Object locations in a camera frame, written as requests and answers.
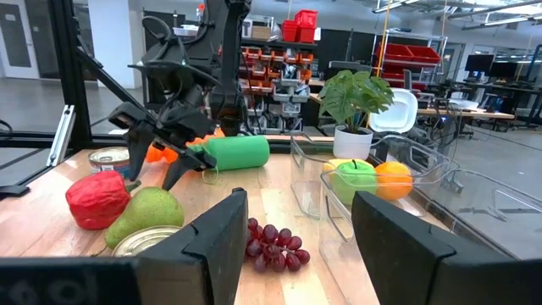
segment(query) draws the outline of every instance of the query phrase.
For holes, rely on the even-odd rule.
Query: red bell pepper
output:
[[[66,201],[79,227],[106,229],[122,214],[131,199],[130,191],[139,185],[137,181],[126,187],[119,172],[103,171],[75,182],[66,191]]]

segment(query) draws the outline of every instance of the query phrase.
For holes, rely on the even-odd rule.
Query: orange toy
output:
[[[412,190],[410,169],[400,162],[390,161],[377,166],[379,188],[376,195],[384,200],[398,200]]]
[[[216,130],[214,130],[214,135],[207,135],[203,139],[196,138],[192,142],[186,143],[186,145],[199,145],[206,143],[209,141],[209,139],[214,137],[224,137],[224,133],[220,128],[217,127]],[[157,162],[162,160],[162,158],[165,158],[166,161],[171,164],[173,163],[178,157],[178,154],[176,151],[174,151],[171,148],[164,148],[162,151],[155,148],[153,145],[149,146],[149,149],[147,150],[147,155],[145,156],[145,161],[148,163]]]

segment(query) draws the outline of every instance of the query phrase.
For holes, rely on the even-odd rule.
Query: can lid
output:
[[[93,163],[111,164],[130,160],[130,154],[126,147],[108,147],[91,152],[88,158]]]
[[[157,225],[151,228],[138,230],[137,232],[126,236],[126,238],[115,247],[112,256],[135,256],[172,236],[178,230],[180,230],[180,227],[174,225]]]

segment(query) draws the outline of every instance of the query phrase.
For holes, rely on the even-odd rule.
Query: white flower pot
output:
[[[335,140],[333,142],[333,154],[336,158],[360,158],[366,160],[371,149],[373,132],[360,127],[365,135],[356,135],[343,131],[344,125],[335,127]]]

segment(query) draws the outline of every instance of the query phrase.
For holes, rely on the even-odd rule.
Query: potted plant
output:
[[[333,154],[337,158],[367,159],[373,132],[363,128],[369,114],[388,110],[393,103],[390,84],[369,72],[344,70],[325,82],[320,115],[331,114],[337,121]]]

